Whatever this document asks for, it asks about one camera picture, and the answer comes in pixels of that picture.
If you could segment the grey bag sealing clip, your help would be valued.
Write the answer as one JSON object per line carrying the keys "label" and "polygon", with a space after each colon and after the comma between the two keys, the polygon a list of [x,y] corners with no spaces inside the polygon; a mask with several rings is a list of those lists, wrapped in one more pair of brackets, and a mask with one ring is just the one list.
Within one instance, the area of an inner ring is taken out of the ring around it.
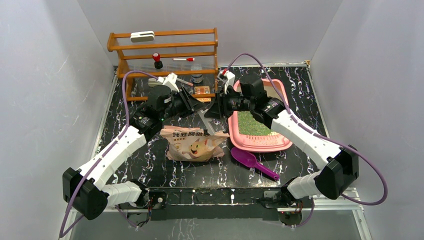
{"label": "grey bag sealing clip", "polygon": [[214,128],[213,128],[213,126],[212,126],[212,124],[211,124],[212,119],[211,119],[211,118],[207,118],[207,117],[205,117],[205,113],[206,113],[206,112],[207,112],[207,111],[206,111],[206,110],[203,110],[203,109],[200,109],[200,110],[198,110],[198,111],[197,111],[197,113],[198,113],[198,115],[200,116],[200,118],[201,118],[201,120],[202,120],[203,124],[204,124],[204,125],[205,125],[205,127],[206,127],[207,133],[208,133],[210,136],[213,136],[213,135],[215,135],[215,134],[216,134],[216,132],[215,132],[215,130],[214,130]]}

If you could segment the pink cat litter box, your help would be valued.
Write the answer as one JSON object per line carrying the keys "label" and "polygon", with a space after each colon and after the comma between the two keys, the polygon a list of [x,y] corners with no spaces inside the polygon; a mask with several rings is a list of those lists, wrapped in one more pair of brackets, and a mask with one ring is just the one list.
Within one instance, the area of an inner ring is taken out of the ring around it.
{"label": "pink cat litter box", "polygon": [[228,119],[228,130],[232,144],[248,152],[279,152],[293,144],[285,136],[257,122],[249,111],[234,111]]}

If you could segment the cat litter bag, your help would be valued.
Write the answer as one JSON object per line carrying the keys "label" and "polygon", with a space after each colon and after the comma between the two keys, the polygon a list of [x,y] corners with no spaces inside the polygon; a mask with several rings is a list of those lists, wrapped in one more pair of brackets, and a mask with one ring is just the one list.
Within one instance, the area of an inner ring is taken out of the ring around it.
{"label": "cat litter bag", "polygon": [[200,127],[188,128],[166,125],[160,136],[169,143],[166,156],[169,160],[180,162],[207,162],[222,157],[221,144],[230,137],[223,131],[209,135]]}

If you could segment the orange wooden shelf rack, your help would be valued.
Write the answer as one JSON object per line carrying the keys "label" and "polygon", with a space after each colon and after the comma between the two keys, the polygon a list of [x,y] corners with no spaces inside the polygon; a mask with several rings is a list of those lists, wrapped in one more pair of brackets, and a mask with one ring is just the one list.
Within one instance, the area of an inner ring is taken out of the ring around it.
{"label": "orange wooden shelf rack", "polygon": [[[131,33],[110,33],[106,49],[116,52],[118,65],[116,75],[122,79],[132,72],[125,83],[125,93],[129,101],[145,101],[146,95],[135,95],[134,80],[151,74],[165,77],[175,73],[191,80],[192,74],[203,74],[203,85],[210,87],[210,94],[196,95],[198,98],[211,98],[218,89],[218,30],[217,28],[154,31],[155,39],[146,42],[131,42]],[[153,53],[160,54],[162,69],[155,69]],[[195,61],[173,61],[173,58],[195,58]],[[192,71],[192,65],[201,65],[203,70]]]}

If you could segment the purple litter scoop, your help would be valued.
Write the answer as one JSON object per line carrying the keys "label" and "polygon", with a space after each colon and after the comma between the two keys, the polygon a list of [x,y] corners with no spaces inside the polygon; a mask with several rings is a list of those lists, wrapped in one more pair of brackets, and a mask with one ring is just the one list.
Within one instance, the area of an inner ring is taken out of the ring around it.
{"label": "purple litter scoop", "polygon": [[261,173],[265,174],[267,177],[274,181],[278,181],[280,179],[279,174],[259,163],[253,153],[239,149],[237,147],[233,147],[230,152],[232,157],[245,167],[259,170]]}

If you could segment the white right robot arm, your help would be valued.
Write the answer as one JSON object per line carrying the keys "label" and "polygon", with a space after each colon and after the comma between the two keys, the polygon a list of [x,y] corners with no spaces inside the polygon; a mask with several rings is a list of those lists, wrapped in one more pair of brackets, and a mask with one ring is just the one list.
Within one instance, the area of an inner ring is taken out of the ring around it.
{"label": "white right robot arm", "polygon": [[279,197],[286,206],[295,207],[302,198],[314,195],[335,200],[358,178],[358,155],[351,148],[316,136],[283,100],[268,96],[261,78],[256,75],[241,77],[241,91],[233,89],[235,76],[231,72],[218,74],[218,79],[223,85],[204,114],[206,118],[225,119],[235,111],[248,111],[257,122],[289,139],[318,167],[317,172],[294,177],[281,187]]}

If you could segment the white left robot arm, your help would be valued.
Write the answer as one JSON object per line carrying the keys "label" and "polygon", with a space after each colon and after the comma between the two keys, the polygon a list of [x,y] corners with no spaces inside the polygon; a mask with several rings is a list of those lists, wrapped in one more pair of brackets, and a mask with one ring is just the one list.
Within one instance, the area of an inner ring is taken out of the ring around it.
{"label": "white left robot arm", "polygon": [[132,203],[137,208],[146,207],[150,190],[145,184],[137,180],[108,184],[109,178],[161,131],[165,120],[184,118],[205,108],[184,88],[173,91],[165,85],[155,86],[115,139],[78,169],[70,167],[63,173],[64,200],[88,220],[115,205]]}

